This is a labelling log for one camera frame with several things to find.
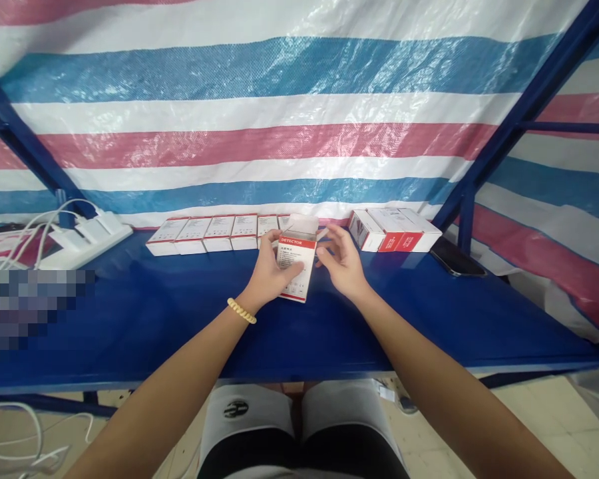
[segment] table surface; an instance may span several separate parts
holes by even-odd
[[[258,254],[153,257],[144,246],[151,233],[136,232],[90,263],[94,283],[57,300],[46,324],[30,321],[42,324],[0,348],[0,394],[136,387],[239,294]],[[361,258],[377,292],[473,372],[599,365],[590,343],[497,277],[453,277],[424,253]],[[306,304],[278,298],[259,312],[222,377],[266,383],[386,371],[391,365],[369,327],[319,268]]]

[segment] wrist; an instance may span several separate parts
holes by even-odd
[[[370,284],[368,284],[367,281],[364,281],[352,292],[347,294],[346,297],[350,299],[354,305],[357,305],[362,301],[367,301],[368,299],[371,299],[374,295],[376,295],[375,290],[370,286]]]
[[[245,290],[235,298],[235,302],[242,306],[248,313],[255,316],[268,301],[264,301],[257,293],[247,286]]]

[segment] pixelated area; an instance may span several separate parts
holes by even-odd
[[[94,271],[0,271],[0,351],[26,349],[28,338],[46,336],[62,311],[91,296]]]

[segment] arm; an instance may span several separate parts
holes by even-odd
[[[278,268],[271,241],[279,234],[262,237],[253,276],[236,298],[253,316],[303,268]],[[126,400],[66,478],[152,477],[195,419],[248,325],[224,308]]]
[[[477,478],[572,478],[472,374],[408,324],[369,286],[350,235],[328,225],[317,249],[335,287],[366,319],[397,376],[441,438]]]

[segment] black shorts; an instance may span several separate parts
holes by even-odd
[[[225,478],[255,466],[407,479],[371,380],[321,383],[302,401],[296,438],[288,397],[255,385],[225,386],[210,397],[198,478]]]

